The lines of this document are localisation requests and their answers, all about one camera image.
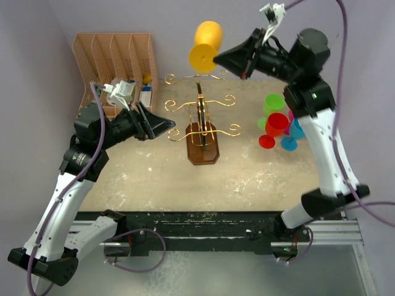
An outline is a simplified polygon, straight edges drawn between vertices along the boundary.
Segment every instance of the wooden organizer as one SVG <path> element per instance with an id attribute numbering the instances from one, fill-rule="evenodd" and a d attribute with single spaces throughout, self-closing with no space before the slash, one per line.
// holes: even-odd
<path id="1" fill-rule="evenodd" d="M 74 39 L 73 52 L 85 86 L 80 109 L 94 99 L 90 81 L 109 84 L 115 77 L 125 81 L 131 78 L 136 81 L 136 103 L 144 86 L 143 77 L 150 73 L 152 97 L 147 109 L 155 112 L 159 77 L 150 34 L 81 33 Z M 109 105 L 106 96 L 107 93 L 102 92 L 100 100 L 107 118 L 112 119 L 119 114 L 120 109 Z"/>

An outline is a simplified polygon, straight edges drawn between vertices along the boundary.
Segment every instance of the yellow cup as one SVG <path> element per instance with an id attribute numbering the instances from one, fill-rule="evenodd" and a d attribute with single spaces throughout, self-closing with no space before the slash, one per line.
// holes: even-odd
<path id="1" fill-rule="evenodd" d="M 222 44 L 221 26 L 208 20 L 196 29 L 194 46 L 189 52 L 189 64 L 197 72 L 209 73 L 217 66 L 212 59 L 218 54 Z"/>

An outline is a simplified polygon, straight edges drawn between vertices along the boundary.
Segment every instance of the white wall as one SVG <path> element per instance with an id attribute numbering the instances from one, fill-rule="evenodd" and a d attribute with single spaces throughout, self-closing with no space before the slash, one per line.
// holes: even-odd
<path id="1" fill-rule="evenodd" d="M 345 0 L 351 9 L 356 0 Z M 269 1 L 248 0 L 49 0 L 71 44 L 81 32 L 150 32 L 159 75 L 193 72 L 188 54 L 194 33 L 205 20 L 215 20 L 224 32 L 222 50 L 246 40 L 257 27 L 266 27 L 259 9 Z M 277 36 L 287 48 L 303 28 L 323 30 L 333 43 L 341 31 L 341 14 L 335 0 L 306 1 L 286 16 Z"/>
<path id="2" fill-rule="evenodd" d="M 395 202 L 394 14 L 392 0 L 360 0 L 349 18 L 340 128 L 353 170 L 370 186 L 369 201 Z M 395 207 L 372 209 L 395 223 Z M 394 295 L 394 229 L 363 210 L 352 215 L 358 217 L 380 295 Z"/>
<path id="3" fill-rule="evenodd" d="M 83 94 L 80 74 L 45 0 L 0 1 L 0 287 L 20 295 L 26 272 L 8 263 L 52 195 Z"/>

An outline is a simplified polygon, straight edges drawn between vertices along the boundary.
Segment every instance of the beige tabletop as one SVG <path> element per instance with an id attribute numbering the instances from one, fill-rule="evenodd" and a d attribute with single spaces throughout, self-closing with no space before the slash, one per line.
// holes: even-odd
<path id="1" fill-rule="evenodd" d="M 227 94 L 236 104 L 209 104 L 211 121 L 228 131 L 232 123 L 242 128 L 238 137 L 218 133 L 220 157 L 214 165 L 194 166 L 186 154 L 186 140 L 172 142 L 167 134 L 153 141 L 129 139 L 108 150 L 109 162 L 86 197 L 81 211 L 226 211 L 285 210 L 296 205 L 301 194 L 318 186 L 315 162 L 307 140 L 294 152 L 261 148 L 267 94 L 282 93 L 284 84 L 274 80 L 240 81 L 201 79 L 206 100 L 224 101 Z M 177 105 L 195 101 L 194 80 L 175 85 L 160 83 L 156 114 L 175 120 L 185 133 L 188 108 L 168 112 L 167 100 Z"/>

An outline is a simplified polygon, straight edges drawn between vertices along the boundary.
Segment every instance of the octagonal wooden base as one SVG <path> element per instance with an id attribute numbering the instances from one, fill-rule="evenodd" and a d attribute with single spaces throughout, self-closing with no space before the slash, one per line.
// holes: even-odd
<path id="1" fill-rule="evenodd" d="M 185 130 L 185 133 L 189 133 L 191 131 L 191 125 Z M 192 123 L 192 131 L 199 131 L 198 123 Z M 186 137 L 186 151 L 188 153 L 188 159 L 193 165 L 213 165 L 217 162 L 220 156 L 220 150 L 218 147 L 218 139 L 217 133 L 213 133 L 214 140 L 210 134 L 207 134 L 206 139 L 207 143 L 211 143 L 209 145 L 197 146 L 195 144 L 200 144 L 200 134 L 192 134 Z"/>

